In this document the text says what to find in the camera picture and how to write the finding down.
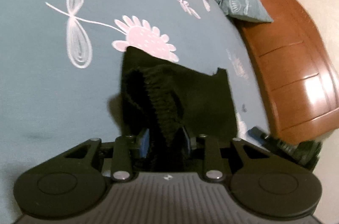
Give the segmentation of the wooden headboard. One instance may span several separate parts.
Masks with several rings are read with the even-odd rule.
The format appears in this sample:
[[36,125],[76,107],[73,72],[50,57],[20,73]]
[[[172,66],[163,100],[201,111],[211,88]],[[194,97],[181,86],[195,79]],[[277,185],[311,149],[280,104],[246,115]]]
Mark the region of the wooden headboard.
[[338,128],[338,74],[307,11],[297,0],[261,0],[271,23],[237,21],[271,135],[289,144]]

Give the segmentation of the teal patterned bed sheet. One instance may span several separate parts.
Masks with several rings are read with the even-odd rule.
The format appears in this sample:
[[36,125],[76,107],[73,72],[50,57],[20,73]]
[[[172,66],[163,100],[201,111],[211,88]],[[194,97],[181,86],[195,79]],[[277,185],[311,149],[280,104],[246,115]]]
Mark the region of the teal patterned bed sheet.
[[245,44],[214,0],[1,0],[1,222],[21,214],[20,174],[89,139],[121,133],[123,53],[136,26],[179,64],[229,75],[240,126],[268,130]]

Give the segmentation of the black drawstring pants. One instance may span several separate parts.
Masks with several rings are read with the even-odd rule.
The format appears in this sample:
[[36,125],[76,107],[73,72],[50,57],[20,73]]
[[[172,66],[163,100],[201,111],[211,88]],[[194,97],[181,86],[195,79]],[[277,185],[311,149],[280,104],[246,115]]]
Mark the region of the black drawstring pants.
[[149,133],[143,166],[151,172],[190,167],[189,138],[201,134],[225,144],[238,128],[228,73],[207,75],[128,47],[121,76],[124,133]]

